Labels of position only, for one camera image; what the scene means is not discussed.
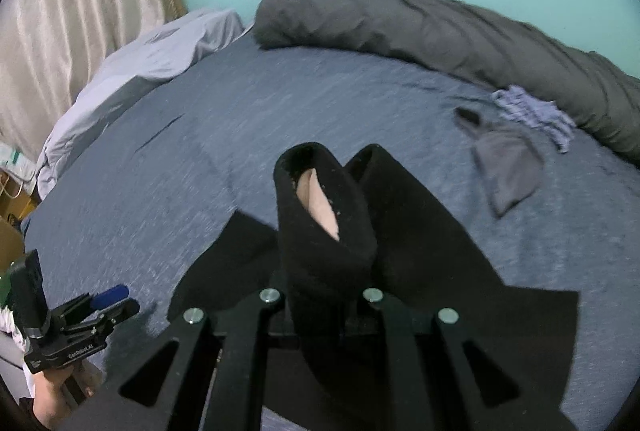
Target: bed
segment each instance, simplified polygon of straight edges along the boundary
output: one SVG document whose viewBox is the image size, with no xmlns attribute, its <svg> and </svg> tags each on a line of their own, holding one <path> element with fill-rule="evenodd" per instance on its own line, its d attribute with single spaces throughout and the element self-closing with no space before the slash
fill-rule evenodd
<svg viewBox="0 0 640 431">
<path fill-rule="evenodd" d="M 108 127 L 33 213 L 26 247 L 40 253 L 50 305 L 117 283 L 140 301 L 94 356 L 109 374 L 167 326 L 174 287 L 236 209 L 276 225 L 272 172 L 284 150 L 318 141 L 344 163 L 376 142 L 463 223 L 507 284 L 580 292 L 562 410 L 580 431 L 602 431 L 640 376 L 640 173 L 582 131 L 563 155 L 527 129 L 545 159 L 543 185 L 497 220 L 456 106 L 498 119 L 489 91 L 417 65 L 261 50 L 247 35 Z"/>
</svg>

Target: gray cloth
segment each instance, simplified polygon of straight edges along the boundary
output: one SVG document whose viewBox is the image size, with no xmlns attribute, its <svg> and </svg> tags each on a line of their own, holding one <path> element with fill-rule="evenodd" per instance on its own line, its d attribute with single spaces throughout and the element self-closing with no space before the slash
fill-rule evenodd
<svg viewBox="0 0 640 431">
<path fill-rule="evenodd" d="M 144 96 L 31 217 L 51 305 L 126 283 L 139 315 L 97 364 L 113 371 L 167 322 L 172 290 L 236 208 L 276 225 L 273 167 L 316 140 L 342 163 L 378 142 L 460 220 L 510 285 L 580 291 L 562 409 L 602 431 L 640 377 L 640 173 L 582 131 L 560 155 L 541 132 L 536 194 L 496 220 L 452 110 L 498 120 L 491 94 L 420 66 L 251 37 Z"/>
<path fill-rule="evenodd" d="M 640 80 L 491 10 L 453 0 L 262 0 L 254 33 L 264 48 L 357 50 L 493 89 L 517 82 L 640 163 Z"/>
<path fill-rule="evenodd" d="M 575 122 L 559 110 L 555 102 L 537 99 L 515 85 L 509 86 L 508 90 L 494 91 L 491 96 L 495 104 L 504 110 L 500 117 L 541 129 L 558 146 L 560 153 L 569 151 L 569 143 L 574 139 Z"/>
<path fill-rule="evenodd" d="M 140 36 L 107 57 L 56 122 L 38 157 L 44 199 L 105 128 L 142 96 L 242 35 L 232 10 L 201 9 Z"/>
<path fill-rule="evenodd" d="M 544 160 L 519 131 L 483 122 L 475 111 L 464 107 L 457 107 L 455 114 L 458 125 L 475 139 L 472 150 L 489 202 L 495 214 L 502 217 L 538 189 Z"/>
</svg>

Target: silver bolt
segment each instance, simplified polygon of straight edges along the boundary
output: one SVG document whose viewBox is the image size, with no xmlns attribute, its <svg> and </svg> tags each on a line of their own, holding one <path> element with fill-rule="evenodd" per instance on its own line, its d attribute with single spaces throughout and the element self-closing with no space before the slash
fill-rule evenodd
<svg viewBox="0 0 640 431">
<path fill-rule="evenodd" d="M 276 303 L 280 299 L 280 292 L 278 292 L 274 288 L 265 288 L 262 292 L 260 292 L 260 299 L 268 305 L 271 303 Z"/>
<path fill-rule="evenodd" d="M 369 303 L 379 303 L 382 301 L 384 294 L 377 288 L 367 288 L 362 293 L 362 297 L 364 297 L 364 299 L 366 299 Z"/>
<path fill-rule="evenodd" d="M 182 318 L 190 325 L 196 325 L 204 319 L 204 312 L 199 308 L 189 308 L 184 311 Z"/>
<path fill-rule="evenodd" d="M 454 325 L 460 316 L 453 308 L 443 308 L 438 312 L 438 319 L 447 325 Z"/>
</svg>

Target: curtain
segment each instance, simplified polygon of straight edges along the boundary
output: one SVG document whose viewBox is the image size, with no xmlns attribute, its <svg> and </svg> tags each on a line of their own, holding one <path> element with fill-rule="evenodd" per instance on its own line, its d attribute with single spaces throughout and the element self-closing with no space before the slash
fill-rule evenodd
<svg viewBox="0 0 640 431">
<path fill-rule="evenodd" d="M 165 20 L 162 0 L 2 0 L 0 138 L 36 161 L 101 62 Z"/>
</svg>

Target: cardboard box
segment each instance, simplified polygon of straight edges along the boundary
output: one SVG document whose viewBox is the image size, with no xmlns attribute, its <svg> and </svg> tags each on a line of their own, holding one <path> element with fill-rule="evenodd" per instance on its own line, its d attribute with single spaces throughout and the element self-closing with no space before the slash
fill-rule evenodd
<svg viewBox="0 0 640 431">
<path fill-rule="evenodd" d="M 0 219 L 0 275 L 24 254 L 22 236 L 5 220 Z"/>
</svg>

